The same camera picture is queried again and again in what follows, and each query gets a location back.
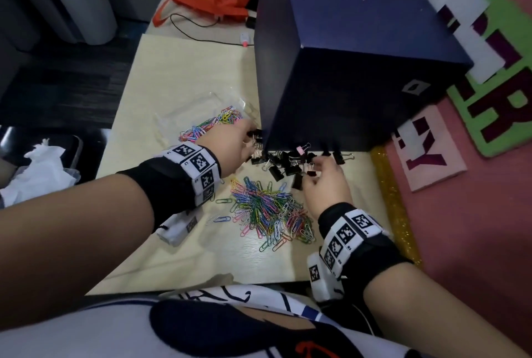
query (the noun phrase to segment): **black cable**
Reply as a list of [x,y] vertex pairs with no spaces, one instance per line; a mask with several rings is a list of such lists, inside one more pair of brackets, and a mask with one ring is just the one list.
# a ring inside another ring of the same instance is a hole
[[220,18],[218,18],[218,19],[216,20],[216,22],[214,22],[213,24],[210,24],[210,25],[200,25],[200,24],[196,23],[195,21],[193,21],[192,19],[187,18],[185,15],[174,13],[174,14],[171,14],[171,15],[170,15],[170,22],[172,22],[172,25],[173,25],[177,30],[179,30],[180,32],[182,32],[186,37],[188,37],[189,39],[195,40],[195,41],[207,41],[207,42],[209,42],[209,43],[218,43],[218,44],[227,44],[227,45],[241,45],[240,43],[225,43],[225,42],[223,42],[223,41],[216,41],[216,40],[202,40],[202,39],[195,39],[195,38],[189,36],[187,33],[183,32],[183,30],[181,30],[180,28],[178,28],[177,25],[176,25],[176,23],[173,21],[172,16],[180,16],[180,17],[182,17],[182,18],[184,18],[184,19],[187,19],[189,22],[194,23],[196,26],[199,26],[199,27],[211,27],[211,26],[214,26],[214,25],[216,25],[216,24],[218,24],[218,23],[220,22]]

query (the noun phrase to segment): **pink binder clip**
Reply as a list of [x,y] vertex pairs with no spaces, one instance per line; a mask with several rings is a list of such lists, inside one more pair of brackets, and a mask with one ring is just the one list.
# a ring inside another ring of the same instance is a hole
[[303,156],[303,155],[305,154],[305,151],[306,151],[307,149],[309,149],[309,148],[310,148],[310,143],[307,142],[307,143],[306,143],[305,145],[303,145],[302,147],[297,147],[297,148],[296,148],[296,151],[297,151],[297,153],[299,153],[301,156]]

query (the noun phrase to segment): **dark blue cardboard box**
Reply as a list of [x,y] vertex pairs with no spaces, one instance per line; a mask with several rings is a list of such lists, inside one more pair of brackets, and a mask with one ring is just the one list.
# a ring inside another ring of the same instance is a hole
[[427,0],[259,0],[267,149],[368,151],[472,66]]

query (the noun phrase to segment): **hand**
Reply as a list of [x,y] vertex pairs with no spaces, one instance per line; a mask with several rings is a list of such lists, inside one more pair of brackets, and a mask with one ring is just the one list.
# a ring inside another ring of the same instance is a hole
[[224,178],[235,173],[255,152],[247,132],[256,128],[250,119],[241,119],[235,124],[216,124],[196,144],[208,148],[216,155]]
[[310,214],[318,219],[323,211],[338,203],[353,204],[351,191],[344,171],[332,156],[317,156],[313,160],[314,169],[320,177],[303,177],[303,193]]

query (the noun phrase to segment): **tissue paper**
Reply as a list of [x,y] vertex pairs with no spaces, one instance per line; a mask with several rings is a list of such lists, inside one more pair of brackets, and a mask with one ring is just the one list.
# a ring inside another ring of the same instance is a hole
[[63,170],[61,155],[65,152],[64,148],[49,146],[48,139],[34,147],[24,155],[31,159],[30,165],[6,188],[0,189],[5,207],[76,184],[76,179]]

